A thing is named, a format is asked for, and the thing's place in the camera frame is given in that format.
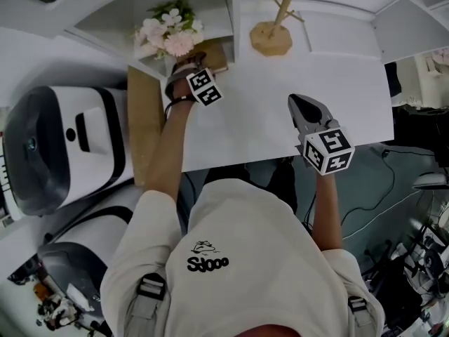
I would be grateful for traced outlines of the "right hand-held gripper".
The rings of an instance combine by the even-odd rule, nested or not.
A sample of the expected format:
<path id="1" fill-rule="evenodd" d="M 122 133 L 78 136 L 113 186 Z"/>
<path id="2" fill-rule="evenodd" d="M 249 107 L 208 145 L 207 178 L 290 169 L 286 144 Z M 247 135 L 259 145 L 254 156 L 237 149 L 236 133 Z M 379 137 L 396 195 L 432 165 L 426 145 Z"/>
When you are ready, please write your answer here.
<path id="1" fill-rule="evenodd" d="M 355 152 L 347 131 L 332 119 L 330 110 L 307 95 L 292 93 L 288 96 L 288 109 L 296 127 L 307 121 L 327 121 L 325 124 L 306 124 L 298 129 L 298 149 L 307 166 L 321 175 L 329 175 L 349 167 Z"/>

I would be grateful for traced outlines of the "white lace covered furniture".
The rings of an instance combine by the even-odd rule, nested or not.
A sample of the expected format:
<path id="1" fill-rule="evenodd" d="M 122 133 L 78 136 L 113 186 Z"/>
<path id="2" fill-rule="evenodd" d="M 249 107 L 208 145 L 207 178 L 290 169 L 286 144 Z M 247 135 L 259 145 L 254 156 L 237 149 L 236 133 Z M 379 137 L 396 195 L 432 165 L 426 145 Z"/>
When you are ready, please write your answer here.
<path id="1" fill-rule="evenodd" d="M 392 106 L 449 108 L 449 66 L 435 63 L 432 52 L 396 62 L 401 92 L 391 98 Z"/>

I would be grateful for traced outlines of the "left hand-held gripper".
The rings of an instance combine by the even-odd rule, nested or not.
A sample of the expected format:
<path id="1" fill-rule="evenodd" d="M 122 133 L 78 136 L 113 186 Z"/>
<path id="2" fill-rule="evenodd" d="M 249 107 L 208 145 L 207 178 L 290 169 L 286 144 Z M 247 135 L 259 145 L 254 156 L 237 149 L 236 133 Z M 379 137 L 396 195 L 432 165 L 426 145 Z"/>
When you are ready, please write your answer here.
<path id="1" fill-rule="evenodd" d="M 205 52 L 199 51 L 194 54 L 193 62 L 186 59 L 174 66 L 165 87 L 165 95 L 170 101 L 188 100 L 207 107 L 223 98 L 213 73 L 209 68 L 204 67 L 203 61 L 206 56 Z M 187 95 L 175 98 L 173 95 L 175 83 L 179 80 L 185 80 L 188 83 L 189 92 Z"/>

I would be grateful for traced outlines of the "white desk with drawers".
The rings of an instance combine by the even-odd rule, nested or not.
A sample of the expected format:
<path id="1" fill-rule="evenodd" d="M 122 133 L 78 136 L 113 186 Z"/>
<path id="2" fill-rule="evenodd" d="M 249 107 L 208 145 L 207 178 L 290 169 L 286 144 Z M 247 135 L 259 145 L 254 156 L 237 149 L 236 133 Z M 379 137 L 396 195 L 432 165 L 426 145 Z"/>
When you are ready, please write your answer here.
<path id="1" fill-rule="evenodd" d="M 170 60 L 134 54 L 133 31 L 171 0 L 65 0 L 67 31 L 157 78 Z M 189 120 L 184 170 L 283 157 L 297 152 L 287 108 L 291 93 L 326 104 L 357 145 L 393 136 L 386 62 L 449 47 L 449 0 L 292 0 L 284 21 L 293 45 L 265 57 L 250 31 L 274 20 L 272 0 L 187 0 L 207 39 L 224 44 L 224 98 Z"/>

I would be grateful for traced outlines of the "person's left forearm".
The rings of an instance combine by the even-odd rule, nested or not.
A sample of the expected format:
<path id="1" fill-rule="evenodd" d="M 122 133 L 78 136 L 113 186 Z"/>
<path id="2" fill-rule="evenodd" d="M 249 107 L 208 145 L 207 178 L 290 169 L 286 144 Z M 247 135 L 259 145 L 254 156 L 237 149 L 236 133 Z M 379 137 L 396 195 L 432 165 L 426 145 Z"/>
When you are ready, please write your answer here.
<path id="1" fill-rule="evenodd" d="M 145 189 L 167 194 L 177 201 L 187 120 L 193 102 L 181 100 L 170 108 L 159 142 L 147 169 Z"/>

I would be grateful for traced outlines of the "person's left hand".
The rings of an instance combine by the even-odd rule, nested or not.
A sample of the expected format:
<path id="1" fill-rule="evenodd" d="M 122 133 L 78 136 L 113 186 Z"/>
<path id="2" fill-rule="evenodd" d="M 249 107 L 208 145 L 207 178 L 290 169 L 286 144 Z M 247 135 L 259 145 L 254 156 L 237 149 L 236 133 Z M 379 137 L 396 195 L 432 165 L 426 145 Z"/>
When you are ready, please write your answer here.
<path id="1" fill-rule="evenodd" d="M 189 83 L 186 79 L 177 80 L 173 84 L 173 98 L 175 100 L 181 99 L 195 101 Z"/>

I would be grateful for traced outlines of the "brown cardboard box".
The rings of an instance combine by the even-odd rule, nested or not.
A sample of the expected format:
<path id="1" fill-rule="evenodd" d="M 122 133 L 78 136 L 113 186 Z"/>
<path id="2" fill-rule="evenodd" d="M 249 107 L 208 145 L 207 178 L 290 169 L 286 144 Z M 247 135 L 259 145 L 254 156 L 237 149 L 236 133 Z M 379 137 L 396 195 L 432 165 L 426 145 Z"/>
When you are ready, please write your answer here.
<path id="1" fill-rule="evenodd" d="M 134 182 L 142 187 L 164 125 L 160 81 L 130 66 L 127 93 Z"/>

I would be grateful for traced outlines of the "wooden mug tree stand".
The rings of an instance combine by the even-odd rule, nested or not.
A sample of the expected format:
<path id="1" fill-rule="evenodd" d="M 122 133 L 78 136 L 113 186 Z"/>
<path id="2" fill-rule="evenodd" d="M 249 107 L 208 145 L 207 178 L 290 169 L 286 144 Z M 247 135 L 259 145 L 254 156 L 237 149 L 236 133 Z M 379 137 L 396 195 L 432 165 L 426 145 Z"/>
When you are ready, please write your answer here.
<path id="1" fill-rule="evenodd" d="M 282 56 L 292 48 L 290 32 L 283 26 L 286 18 L 292 17 L 304 24 L 304 19 L 289 9 L 292 0 L 273 1 L 278 7 L 274 21 L 259 22 L 249 33 L 252 47 L 265 57 Z"/>

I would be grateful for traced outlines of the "white robot with black top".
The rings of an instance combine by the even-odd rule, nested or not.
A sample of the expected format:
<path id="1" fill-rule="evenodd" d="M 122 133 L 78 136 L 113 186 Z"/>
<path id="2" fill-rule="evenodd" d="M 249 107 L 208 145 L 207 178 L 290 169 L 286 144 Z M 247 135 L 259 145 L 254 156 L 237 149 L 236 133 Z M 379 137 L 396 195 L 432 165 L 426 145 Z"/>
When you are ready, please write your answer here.
<path id="1" fill-rule="evenodd" d="M 133 177 L 127 92 L 39 86 L 8 114 L 4 181 L 20 212 L 54 213 Z"/>
<path id="2" fill-rule="evenodd" d="M 132 215 L 125 206 L 94 211 L 38 249 L 58 288 L 91 319 L 104 320 L 100 285 Z"/>

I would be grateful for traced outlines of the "pink and white flower bunch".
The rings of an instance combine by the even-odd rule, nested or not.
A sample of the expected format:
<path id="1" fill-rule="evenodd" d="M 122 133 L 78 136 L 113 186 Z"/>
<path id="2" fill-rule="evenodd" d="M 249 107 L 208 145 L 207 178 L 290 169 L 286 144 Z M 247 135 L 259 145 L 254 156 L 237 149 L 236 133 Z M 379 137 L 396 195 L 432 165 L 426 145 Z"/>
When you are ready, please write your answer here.
<path id="1" fill-rule="evenodd" d="M 189 0 L 172 0 L 147 10 L 151 16 L 135 28 L 134 56 L 138 60 L 180 58 L 204 41 L 203 22 Z"/>

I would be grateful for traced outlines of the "person's beige printed shirt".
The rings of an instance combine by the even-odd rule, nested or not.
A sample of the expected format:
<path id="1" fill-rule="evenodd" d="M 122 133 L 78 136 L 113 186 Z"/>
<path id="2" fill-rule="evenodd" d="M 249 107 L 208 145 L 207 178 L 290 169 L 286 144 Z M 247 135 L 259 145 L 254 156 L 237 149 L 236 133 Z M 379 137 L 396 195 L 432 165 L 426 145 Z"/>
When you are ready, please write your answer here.
<path id="1" fill-rule="evenodd" d="M 182 234 L 174 200 L 145 192 L 100 288 L 115 337 L 381 337 L 384 311 L 348 251 L 321 251 L 275 195 L 205 185 Z"/>

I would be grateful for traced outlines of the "small pink flower bouquet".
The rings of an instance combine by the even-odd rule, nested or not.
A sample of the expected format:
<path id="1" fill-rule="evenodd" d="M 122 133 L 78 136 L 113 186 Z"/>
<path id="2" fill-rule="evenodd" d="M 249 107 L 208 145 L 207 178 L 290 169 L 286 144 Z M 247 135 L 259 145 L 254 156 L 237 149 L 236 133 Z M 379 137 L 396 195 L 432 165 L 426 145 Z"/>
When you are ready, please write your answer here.
<path id="1" fill-rule="evenodd" d="M 442 48 L 431 53 L 432 60 L 440 65 L 449 66 L 449 48 Z"/>

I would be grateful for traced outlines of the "person's right forearm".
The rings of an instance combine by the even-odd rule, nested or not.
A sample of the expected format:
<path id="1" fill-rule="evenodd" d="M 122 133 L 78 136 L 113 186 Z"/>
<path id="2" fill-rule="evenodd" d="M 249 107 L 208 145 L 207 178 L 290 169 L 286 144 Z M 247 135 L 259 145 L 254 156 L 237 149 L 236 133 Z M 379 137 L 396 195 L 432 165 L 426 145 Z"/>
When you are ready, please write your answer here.
<path id="1" fill-rule="evenodd" d="M 343 248 L 337 187 L 333 174 L 316 174 L 316 207 L 311 235 L 321 251 Z"/>

